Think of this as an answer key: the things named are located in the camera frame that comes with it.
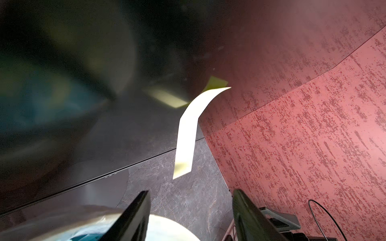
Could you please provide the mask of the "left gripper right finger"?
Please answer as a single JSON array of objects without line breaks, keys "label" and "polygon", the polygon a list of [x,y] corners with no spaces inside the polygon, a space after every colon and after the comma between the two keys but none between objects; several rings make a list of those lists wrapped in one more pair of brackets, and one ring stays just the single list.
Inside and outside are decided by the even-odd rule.
[{"label": "left gripper right finger", "polygon": [[286,241],[241,189],[233,191],[232,208],[239,241]]}]

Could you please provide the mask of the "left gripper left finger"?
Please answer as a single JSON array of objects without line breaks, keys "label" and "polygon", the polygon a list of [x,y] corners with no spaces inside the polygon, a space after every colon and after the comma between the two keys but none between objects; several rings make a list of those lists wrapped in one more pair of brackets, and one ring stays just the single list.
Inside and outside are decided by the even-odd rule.
[{"label": "left gripper left finger", "polygon": [[144,241],[150,208],[149,191],[140,192],[99,241]]}]

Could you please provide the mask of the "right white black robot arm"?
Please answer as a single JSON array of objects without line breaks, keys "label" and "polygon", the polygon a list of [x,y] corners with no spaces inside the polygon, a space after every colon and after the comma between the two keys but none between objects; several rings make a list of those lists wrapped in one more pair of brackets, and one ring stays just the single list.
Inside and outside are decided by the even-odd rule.
[{"label": "right white black robot arm", "polygon": [[293,233],[293,232],[280,232],[288,241],[337,241],[337,238],[328,237],[312,237],[306,236],[304,233]]}]

